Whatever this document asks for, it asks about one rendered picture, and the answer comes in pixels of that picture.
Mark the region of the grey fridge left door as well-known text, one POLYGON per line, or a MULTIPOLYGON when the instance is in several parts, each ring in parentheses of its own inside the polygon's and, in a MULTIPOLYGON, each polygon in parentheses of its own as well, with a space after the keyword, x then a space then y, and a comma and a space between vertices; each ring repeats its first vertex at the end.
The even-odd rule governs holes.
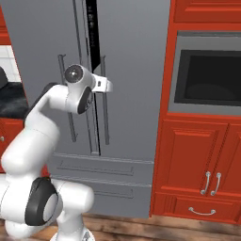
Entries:
MULTIPOLYGON (((91 68, 84 4, 84 0, 0 0, 29 104, 47 84, 62 83, 57 55, 66 55, 65 70, 72 64, 91 68)), ((99 153, 93 105, 82 115, 72 114, 76 142, 67 113, 50 107, 42 113, 59 126, 58 153, 99 153)))

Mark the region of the red wall cupboard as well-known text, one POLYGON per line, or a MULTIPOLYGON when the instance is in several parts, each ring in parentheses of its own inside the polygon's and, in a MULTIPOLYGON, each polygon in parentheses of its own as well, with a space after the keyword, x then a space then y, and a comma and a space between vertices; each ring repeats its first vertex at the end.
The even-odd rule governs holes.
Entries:
POLYGON ((0 7, 0 45, 11 45, 2 8, 0 7))

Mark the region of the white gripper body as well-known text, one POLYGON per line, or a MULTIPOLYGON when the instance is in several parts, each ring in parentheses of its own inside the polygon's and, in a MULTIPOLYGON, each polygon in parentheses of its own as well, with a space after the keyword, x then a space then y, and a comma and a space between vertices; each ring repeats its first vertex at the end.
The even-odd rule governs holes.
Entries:
POLYGON ((111 81, 109 81, 106 77, 103 77, 102 82, 104 84, 104 91, 105 92, 112 92, 113 91, 113 83, 111 81))

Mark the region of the red drawer front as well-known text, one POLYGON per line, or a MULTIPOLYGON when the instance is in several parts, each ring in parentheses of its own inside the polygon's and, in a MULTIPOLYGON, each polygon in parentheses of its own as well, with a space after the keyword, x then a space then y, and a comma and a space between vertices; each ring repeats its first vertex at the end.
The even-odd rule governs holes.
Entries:
POLYGON ((239 204, 232 201, 211 201, 194 198, 177 197, 172 214, 176 217, 203 219, 209 221, 228 221, 235 223, 239 204), (217 212, 209 217, 199 216, 188 211, 188 207, 193 207, 197 212, 209 213, 211 209, 217 212))

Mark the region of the grey built-in oven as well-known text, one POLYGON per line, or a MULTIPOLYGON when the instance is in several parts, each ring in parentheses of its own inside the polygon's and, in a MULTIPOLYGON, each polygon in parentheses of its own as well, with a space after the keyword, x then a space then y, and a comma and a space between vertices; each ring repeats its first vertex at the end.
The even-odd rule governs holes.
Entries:
POLYGON ((168 112, 241 116, 241 32, 177 33, 168 112))

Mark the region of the red base cupboard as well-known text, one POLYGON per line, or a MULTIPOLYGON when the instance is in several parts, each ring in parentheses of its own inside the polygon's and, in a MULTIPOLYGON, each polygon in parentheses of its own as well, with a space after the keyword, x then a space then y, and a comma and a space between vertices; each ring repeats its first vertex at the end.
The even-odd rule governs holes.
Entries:
POLYGON ((45 135, 27 128, 22 120, 0 118, 0 172, 25 175, 37 173, 49 176, 47 165, 50 142, 45 135))

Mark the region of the grey fridge door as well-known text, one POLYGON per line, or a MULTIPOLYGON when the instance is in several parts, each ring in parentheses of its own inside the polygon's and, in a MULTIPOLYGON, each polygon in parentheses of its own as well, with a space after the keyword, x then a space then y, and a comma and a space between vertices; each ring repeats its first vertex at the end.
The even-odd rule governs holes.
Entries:
POLYGON ((170 0, 97 0, 110 143, 102 155, 152 161, 155 155, 170 0))
MULTIPOLYGON (((66 55, 65 70, 72 64, 91 68, 84 4, 84 0, 0 0, 29 104, 47 84, 62 83, 57 55, 66 55)), ((67 113, 50 107, 42 113, 59 126, 58 153, 99 153, 93 105, 82 115, 72 114, 76 142, 67 113)))

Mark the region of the grey fridge drawer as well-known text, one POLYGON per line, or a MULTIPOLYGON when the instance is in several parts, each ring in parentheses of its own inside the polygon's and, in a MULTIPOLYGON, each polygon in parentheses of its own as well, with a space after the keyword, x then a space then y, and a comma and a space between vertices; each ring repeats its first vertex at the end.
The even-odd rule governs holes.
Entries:
POLYGON ((94 191, 94 203, 89 212, 92 214, 114 217, 149 216, 151 185, 97 182, 60 175, 52 175, 52 178, 91 187, 94 191))
POLYGON ((69 178, 77 179, 91 179, 115 183, 144 185, 150 185, 153 181, 153 161, 55 153, 48 162, 48 169, 52 175, 60 175, 62 177, 67 176, 69 178), (65 164, 70 163, 71 165, 76 165, 77 163, 90 163, 93 165, 93 163, 96 161, 100 161, 101 163, 120 163, 123 167, 130 164, 134 167, 134 175, 112 175, 105 173, 59 169, 62 162, 65 164))

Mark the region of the grey fridge right door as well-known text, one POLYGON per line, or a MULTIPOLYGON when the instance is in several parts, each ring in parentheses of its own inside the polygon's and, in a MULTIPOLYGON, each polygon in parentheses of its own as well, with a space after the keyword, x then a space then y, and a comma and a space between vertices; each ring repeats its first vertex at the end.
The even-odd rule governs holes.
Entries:
POLYGON ((152 161, 155 155, 170 0, 97 0, 110 143, 102 155, 152 161))

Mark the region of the dark grey rounded object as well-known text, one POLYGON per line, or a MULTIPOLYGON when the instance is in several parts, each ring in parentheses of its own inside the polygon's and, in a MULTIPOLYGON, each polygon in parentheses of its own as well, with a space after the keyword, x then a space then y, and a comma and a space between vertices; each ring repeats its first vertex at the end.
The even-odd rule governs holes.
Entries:
POLYGON ((2 67, 0 67, 0 88, 3 88, 8 83, 7 75, 2 67))

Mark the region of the red cupboard door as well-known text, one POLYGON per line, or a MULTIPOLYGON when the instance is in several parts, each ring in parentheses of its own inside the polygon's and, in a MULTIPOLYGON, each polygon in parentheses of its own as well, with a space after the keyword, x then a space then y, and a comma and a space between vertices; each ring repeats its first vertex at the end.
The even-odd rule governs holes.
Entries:
POLYGON ((226 123, 165 120, 157 190, 200 196, 205 173, 212 173, 227 127, 226 123))
POLYGON ((241 199, 241 124, 231 124, 217 165, 217 196, 241 199))
POLYGON ((241 23, 241 0, 176 0, 177 23, 241 23))

